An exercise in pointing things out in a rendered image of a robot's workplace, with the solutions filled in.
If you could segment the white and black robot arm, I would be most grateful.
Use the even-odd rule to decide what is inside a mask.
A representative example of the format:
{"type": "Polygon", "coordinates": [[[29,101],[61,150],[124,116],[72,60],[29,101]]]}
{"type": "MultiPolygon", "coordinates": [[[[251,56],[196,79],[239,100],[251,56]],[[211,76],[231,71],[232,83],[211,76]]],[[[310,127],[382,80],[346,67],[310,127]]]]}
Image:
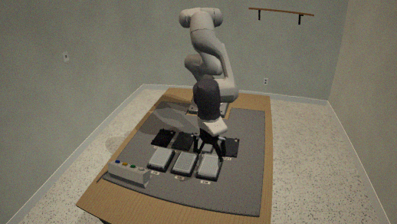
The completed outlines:
{"type": "Polygon", "coordinates": [[[228,131],[219,108],[223,103],[234,102],[239,91],[225,44],[215,33],[215,27],[222,22],[223,14],[218,8],[190,8],[179,14],[180,25],[190,28],[193,48],[199,53],[189,54],[184,60],[197,80],[193,97],[198,107],[198,126],[213,137],[228,131]],[[212,76],[222,73],[223,79],[212,76]]]}

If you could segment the grey button panel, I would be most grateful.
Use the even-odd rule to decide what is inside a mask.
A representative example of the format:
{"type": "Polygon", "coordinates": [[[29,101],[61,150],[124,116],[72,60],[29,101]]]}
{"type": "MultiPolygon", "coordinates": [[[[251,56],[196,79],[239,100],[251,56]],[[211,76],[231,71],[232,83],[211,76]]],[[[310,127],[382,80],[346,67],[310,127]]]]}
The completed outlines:
{"type": "MultiPolygon", "coordinates": [[[[111,177],[121,180],[123,182],[138,186],[141,188],[146,188],[152,176],[150,175],[150,170],[131,165],[128,163],[121,162],[119,160],[114,160],[109,163],[108,171],[111,177]]],[[[103,177],[103,175],[98,179],[98,181],[103,177]]],[[[97,182],[98,182],[97,181],[97,182]]]]}

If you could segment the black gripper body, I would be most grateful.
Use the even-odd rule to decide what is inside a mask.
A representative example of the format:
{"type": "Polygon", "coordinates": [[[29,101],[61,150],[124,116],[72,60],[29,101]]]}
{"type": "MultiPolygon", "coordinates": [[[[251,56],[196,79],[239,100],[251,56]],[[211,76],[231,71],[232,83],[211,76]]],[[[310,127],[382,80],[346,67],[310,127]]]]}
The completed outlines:
{"type": "MultiPolygon", "coordinates": [[[[212,137],[208,132],[206,132],[205,130],[200,128],[200,134],[199,137],[201,138],[201,140],[203,141],[205,138],[211,138],[213,139],[214,143],[216,143],[219,140],[219,136],[216,137],[212,137]],[[201,136],[202,135],[202,136],[201,136]]],[[[205,144],[211,144],[210,143],[210,139],[207,139],[205,144]]],[[[211,144],[212,145],[212,144],[211,144]]]]}

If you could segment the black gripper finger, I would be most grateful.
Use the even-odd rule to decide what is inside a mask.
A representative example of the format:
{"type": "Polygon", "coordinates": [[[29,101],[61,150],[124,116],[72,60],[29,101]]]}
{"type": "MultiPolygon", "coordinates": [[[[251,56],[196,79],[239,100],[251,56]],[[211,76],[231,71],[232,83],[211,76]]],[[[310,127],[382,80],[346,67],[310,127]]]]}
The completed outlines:
{"type": "Polygon", "coordinates": [[[218,167],[220,167],[220,163],[221,163],[221,158],[225,157],[226,154],[226,149],[225,149],[225,137],[219,137],[220,143],[221,143],[221,149],[218,145],[218,141],[216,143],[214,143],[213,139],[210,139],[210,143],[212,144],[212,146],[215,148],[216,153],[218,154],[218,167]]]}
{"type": "Polygon", "coordinates": [[[205,138],[203,140],[202,145],[200,146],[199,149],[198,149],[198,141],[199,141],[198,138],[199,138],[199,134],[195,133],[194,136],[193,136],[193,139],[194,139],[193,152],[198,154],[198,161],[199,161],[199,164],[200,164],[201,161],[202,161],[202,148],[205,145],[205,142],[206,142],[207,138],[205,138]]]}

